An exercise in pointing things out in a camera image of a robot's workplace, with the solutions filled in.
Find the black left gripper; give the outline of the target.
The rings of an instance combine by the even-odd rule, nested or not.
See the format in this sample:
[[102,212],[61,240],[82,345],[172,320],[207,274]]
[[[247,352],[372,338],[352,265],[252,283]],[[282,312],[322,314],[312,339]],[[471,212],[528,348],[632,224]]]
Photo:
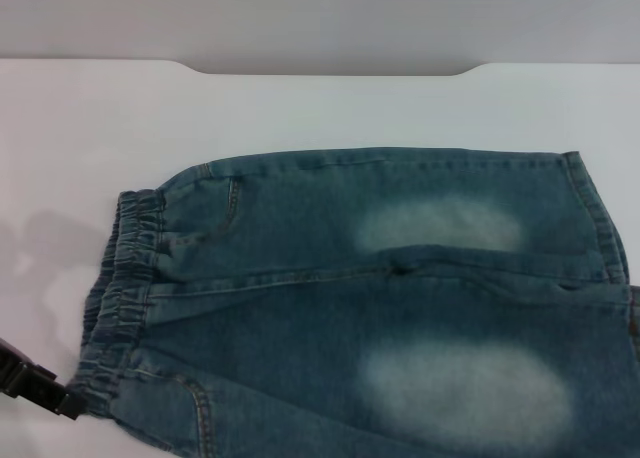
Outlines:
[[1,392],[12,398],[50,401],[52,413],[77,420],[86,412],[85,398],[57,384],[55,379],[55,374],[1,340]]

